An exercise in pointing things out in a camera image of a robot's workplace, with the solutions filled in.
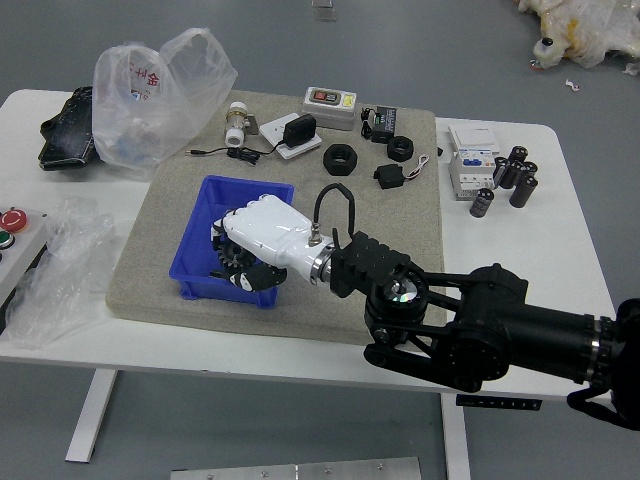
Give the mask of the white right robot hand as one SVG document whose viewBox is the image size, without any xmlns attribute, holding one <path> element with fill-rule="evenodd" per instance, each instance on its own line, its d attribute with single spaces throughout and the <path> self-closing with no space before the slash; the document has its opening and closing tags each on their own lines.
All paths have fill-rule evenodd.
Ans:
<svg viewBox="0 0 640 480">
<path fill-rule="evenodd" d="M 215 275 L 249 292 L 282 284 L 296 270 L 312 284 L 330 278 L 333 241 L 319 224 L 274 195 L 227 212 L 211 225 L 223 270 Z"/>
</svg>

